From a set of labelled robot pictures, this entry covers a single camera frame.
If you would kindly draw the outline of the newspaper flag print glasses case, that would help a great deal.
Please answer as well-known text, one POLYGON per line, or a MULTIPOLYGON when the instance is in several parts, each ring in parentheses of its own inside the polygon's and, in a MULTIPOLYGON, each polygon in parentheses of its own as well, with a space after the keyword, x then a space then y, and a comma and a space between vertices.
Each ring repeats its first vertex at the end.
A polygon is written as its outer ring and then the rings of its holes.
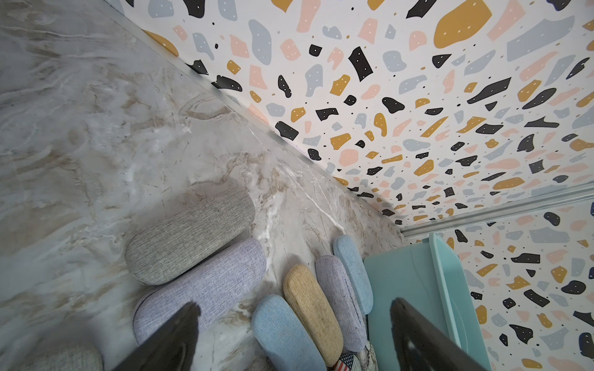
POLYGON ((361 365, 357 355, 353 352, 345 352, 332 368, 332 371, 361 371, 361 365))

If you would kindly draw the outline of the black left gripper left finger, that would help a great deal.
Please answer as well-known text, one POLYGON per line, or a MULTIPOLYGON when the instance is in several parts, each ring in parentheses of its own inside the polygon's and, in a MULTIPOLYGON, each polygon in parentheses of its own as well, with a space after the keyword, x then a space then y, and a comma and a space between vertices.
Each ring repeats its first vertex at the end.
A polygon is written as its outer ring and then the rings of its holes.
POLYGON ((114 370, 190 370, 199 317, 200 306, 187 302, 114 370))

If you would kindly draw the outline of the dark grey fabric glasses case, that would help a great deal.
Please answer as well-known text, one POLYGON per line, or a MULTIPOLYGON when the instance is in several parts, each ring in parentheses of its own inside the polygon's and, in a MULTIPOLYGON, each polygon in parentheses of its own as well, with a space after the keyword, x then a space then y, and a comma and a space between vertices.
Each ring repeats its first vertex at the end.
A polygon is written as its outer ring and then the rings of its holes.
POLYGON ((104 361, 94 346, 68 343, 30 356, 13 370, 102 371, 104 361))

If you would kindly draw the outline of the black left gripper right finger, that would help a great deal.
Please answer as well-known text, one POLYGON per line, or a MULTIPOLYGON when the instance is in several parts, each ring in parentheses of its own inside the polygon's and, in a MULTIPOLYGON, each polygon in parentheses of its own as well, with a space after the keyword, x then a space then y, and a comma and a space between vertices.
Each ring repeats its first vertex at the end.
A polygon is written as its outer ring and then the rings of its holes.
POLYGON ((391 333, 401 370, 483 370, 405 299, 391 303, 391 333))

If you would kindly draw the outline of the tan fabric glasses case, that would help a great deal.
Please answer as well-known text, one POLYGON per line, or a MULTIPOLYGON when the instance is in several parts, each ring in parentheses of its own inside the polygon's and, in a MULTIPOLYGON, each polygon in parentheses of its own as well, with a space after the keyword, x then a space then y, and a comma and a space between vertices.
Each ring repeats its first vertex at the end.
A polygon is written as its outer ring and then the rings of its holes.
POLYGON ((343 334, 326 295, 306 265, 297 264, 289 270, 283 281, 283 294, 326 367, 334 367, 343 352, 343 334))

